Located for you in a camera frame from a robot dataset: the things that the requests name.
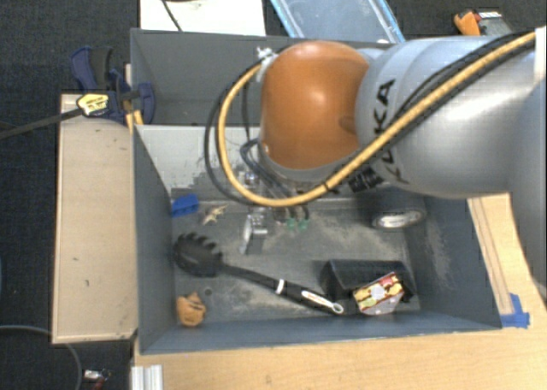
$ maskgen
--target blue object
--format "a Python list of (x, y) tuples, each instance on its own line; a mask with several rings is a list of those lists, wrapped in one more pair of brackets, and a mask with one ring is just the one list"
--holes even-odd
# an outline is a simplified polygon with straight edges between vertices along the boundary
[(198, 208), (199, 201), (196, 194), (183, 195), (177, 198), (171, 205), (171, 216), (173, 218), (176, 216), (187, 216), (188, 214), (197, 212)]
[(511, 302), (515, 312), (513, 314), (505, 314), (500, 316), (504, 328), (524, 328), (530, 326), (530, 313), (522, 310), (521, 300), (516, 294), (510, 293)]

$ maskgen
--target yellow object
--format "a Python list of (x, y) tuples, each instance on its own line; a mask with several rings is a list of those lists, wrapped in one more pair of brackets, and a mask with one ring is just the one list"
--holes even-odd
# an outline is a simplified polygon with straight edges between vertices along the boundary
[(338, 186), (342, 181), (361, 167), (366, 161), (374, 157), (382, 148), (394, 139), (412, 122), (416, 121), (420, 116), (426, 113), (436, 102), (440, 101), (446, 94), (458, 87), (462, 82), (475, 75), (482, 68), (495, 62), (498, 58), (508, 54), (512, 50), (533, 41), (536, 37), (535, 32), (530, 32), (511, 40), (507, 44), (500, 46), (496, 50), (481, 57), (476, 62), (471, 63), (462, 69), (458, 74), (454, 75), (449, 80), (446, 80), (441, 86), (430, 92), (417, 104), (407, 110), (402, 116), (395, 120), (382, 134), (378, 136), (369, 145), (359, 151), (354, 159), (342, 167), (336, 174), (328, 178), (322, 185), (316, 186), (312, 190), (289, 198), (268, 198), (258, 195), (243, 184), (241, 184), (233, 172), (232, 165), (228, 161), (228, 153), (226, 147), (226, 119), (228, 111), (233, 100), (238, 95), (239, 91), (252, 79), (252, 77), (261, 69), (262, 65), (257, 63), (247, 72), (245, 72), (232, 86), (226, 95), (226, 99), (221, 105), (219, 120), (217, 123), (217, 135), (219, 144), (219, 160), (222, 169), (230, 184), (245, 198), (253, 203), (260, 204), (271, 208), (284, 208), (289, 206), (298, 206), (315, 200), (333, 188)]

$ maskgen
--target black cord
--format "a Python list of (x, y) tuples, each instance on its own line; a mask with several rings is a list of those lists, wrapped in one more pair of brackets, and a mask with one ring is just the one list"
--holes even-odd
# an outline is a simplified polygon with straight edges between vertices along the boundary
[[(454, 76), (455, 73), (459, 72), (463, 66), (467, 66), (470, 61), (469, 58), (471, 58), (474, 61), (479, 60), (481, 57), (483, 57), (485, 54), (488, 54), (490, 52), (493, 52), (497, 47), (503, 46), (507, 43), (507, 40), (509, 38), (509, 41), (514, 38), (514, 34), (511, 34), (509, 36), (503, 36), (499, 39), (496, 39), (495, 41), (492, 41), (486, 45), (483, 45), (479, 47), (477, 50), (474, 50), (470, 52), (469, 54), (465, 55), (464, 57), (456, 60), (455, 62), (451, 63), (448, 67), (441, 69), (443, 74), (441, 75), (441, 78), (435, 79), (435, 85), (429, 86), (426, 85), (423, 90), (420, 90), (420, 88), (416, 89), (415, 92), (411, 94), (412, 99), (407, 99), (408, 103), (407, 105), (409, 107), (410, 103), (416, 103), (419, 102), (421, 99), (426, 97), (431, 91), (435, 89), (436, 86), (439, 86), (452, 76)], [(386, 145), (384, 145), (383, 148), (381, 148), (377, 153), (368, 159), (363, 165), (372, 162), (377, 157), (381, 157), (386, 151), (388, 151), (394, 144), (396, 144), (401, 138), (403, 138), (408, 132), (413, 130), (414, 128), (418, 127), (426, 118), (428, 118), (430, 115), (432, 115), (435, 111), (437, 111), (440, 107), (445, 105), (448, 101), (450, 101), (452, 98), (454, 98), (456, 95), (458, 95), (463, 90), (467, 89), (469, 86), (471, 86), (475, 81), (481, 79), (486, 74), (490, 73), (494, 68), (497, 68), (501, 64), (505, 63), (507, 60), (510, 60), (511, 58), (518, 56), (519, 54), (533, 49), (534, 41), (528, 42), (526, 44), (523, 44), (514, 50), (508, 52), (507, 54), (504, 54), (503, 56), (498, 57), (496, 60), (493, 60), (492, 62), (489, 62), (482, 68), (480, 68), (475, 74), (469, 76), (467, 79), (462, 81), (458, 86), (454, 87), (450, 92), (445, 94), (442, 98), (440, 98), (427, 112), (424, 112), (423, 115), (416, 118), (415, 121), (408, 124), (403, 130), (401, 130), (398, 134), (396, 134), (393, 139), (391, 139)], [(393, 124), (393, 122), (397, 118), (394, 117), (391, 121), (390, 125)]]
[[(258, 139), (250, 139), (239, 148), (239, 154), (245, 162), (245, 165), (247, 165), (250, 170), (262, 180), (264, 186), (268, 189), (268, 192), (272, 197), (278, 197), (274, 188), (277, 188), (286, 197), (291, 196), (291, 192), (284, 187), (281, 182), (276, 180), (260, 163), (251, 157), (250, 149), (257, 144)], [(285, 208), (285, 212), (287, 212), (291, 217), (296, 216), (296, 211), (292, 207)]]
[(249, 83), (245, 83), (241, 93), (241, 119), (245, 127), (247, 142), (250, 141), (250, 121), (249, 121)]
[(58, 122), (66, 121), (81, 115), (82, 115), (81, 109), (77, 108), (77, 109), (69, 110), (68, 112), (61, 113), (60, 115), (49, 116), (39, 121), (26, 124), (24, 126), (11, 128), (9, 130), (4, 130), (0, 132), (0, 140), (11, 138), (12, 136), (16, 136), (18, 134), (31, 132), (32, 130), (36, 130), (37, 128), (47, 127), (51, 124), (57, 124)]
[[(0, 332), (2, 331), (27, 331), (27, 332), (34, 332), (36, 334), (46, 335), (48, 337), (51, 336), (51, 332), (46, 329), (36, 328), (34, 326), (27, 326), (27, 325), (0, 325)], [(64, 345), (64, 346), (67, 347), (67, 349), (70, 351), (70, 353), (74, 357), (74, 362), (76, 363), (76, 370), (78, 373), (76, 378), (75, 390), (79, 390), (82, 385), (82, 363), (79, 360), (78, 353), (71, 345)]]
[(173, 24), (177, 27), (177, 30), (182, 31), (182, 28), (179, 25), (179, 22), (177, 21), (177, 18), (174, 17), (173, 12), (168, 6), (168, 3), (166, 0), (162, 0), (163, 7), (165, 7), (165, 10), (168, 12), (169, 17), (171, 18), (171, 21), (173, 21)]
[(391, 118), (388, 125), (392, 124), (397, 118), (402, 116), (410, 107), (412, 107), (412, 105), (417, 100), (424, 97), (427, 93), (435, 90), (439, 85), (444, 83), (449, 78), (453, 77), (468, 64), (476, 62), (488, 52), (491, 52), (492, 50), (495, 50), (500, 46), (507, 44), (511, 40), (519, 38), (520, 36), (527, 33), (529, 32), (512, 32), (511, 34), (505, 34), (499, 38), (495, 38), (487, 44), (480, 46), (476, 50), (473, 50), (472, 52), (466, 54), (464, 57), (459, 58), (455, 62), (446, 65), (444, 68), (430, 75), (424, 81), (422, 81), (420, 85), (416, 87), (416, 89), (414, 89), (414, 91), (407, 97), (406, 100), (404, 100), (403, 104), (397, 110), (396, 114)]
[[(250, 68), (254, 68), (255, 66), (261, 64), (262, 62), (255, 62)], [(203, 160), (205, 161), (205, 169), (207, 170), (207, 175), (213, 182), (213, 184), (216, 186), (216, 188), (227, 198), (238, 202), (240, 204), (244, 204), (246, 206), (256, 206), (255, 203), (251, 202), (247, 198), (239, 197), (238, 195), (234, 194), (233, 192), (228, 191), (217, 179), (215, 172), (213, 170), (213, 167), (211, 166), (211, 156), (210, 156), (210, 147), (209, 147), (209, 137), (211, 134), (211, 129), (213, 128), (213, 125), (215, 124), (216, 116), (218, 115), (221, 105), (226, 99), (226, 92), (223, 92), (215, 101), (214, 105), (211, 107), (211, 110), (209, 112), (209, 115), (207, 117), (207, 121), (205, 123), (205, 136), (203, 139)], [(216, 152), (218, 155), (219, 145), (218, 145), (218, 133), (215, 134), (215, 147)]]

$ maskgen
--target blue clamp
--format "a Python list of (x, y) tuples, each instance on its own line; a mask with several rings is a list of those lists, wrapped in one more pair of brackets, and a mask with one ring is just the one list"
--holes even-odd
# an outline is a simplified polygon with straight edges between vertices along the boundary
[(197, 212), (199, 201), (196, 194), (183, 195), (177, 198), (171, 205), (171, 217), (186, 216)]
[(521, 300), (516, 294), (510, 293), (511, 302), (515, 312), (513, 314), (505, 314), (500, 316), (504, 328), (524, 328), (530, 326), (530, 313), (522, 310)]
[(124, 101), (132, 102), (133, 110), (141, 110), (144, 124), (150, 124), (156, 108), (156, 97), (150, 82), (140, 83), (136, 91), (115, 69), (109, 69), (112, 49), (84, 46), (70, 57), (70, 68), (82, 93), (101, 92), (108, 96), (108, 108), (88, 116), (106, 118), (122, 125), (126, 123)]

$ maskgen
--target wooden board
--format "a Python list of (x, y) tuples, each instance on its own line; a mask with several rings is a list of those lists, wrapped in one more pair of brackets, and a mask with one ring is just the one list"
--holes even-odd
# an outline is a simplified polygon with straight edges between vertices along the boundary
[[(62, 111), (76, 95), (62, 97)], [(137, 327), (130, 135), (79, 116), (59, 134), (54, 343), (127, 339)]]

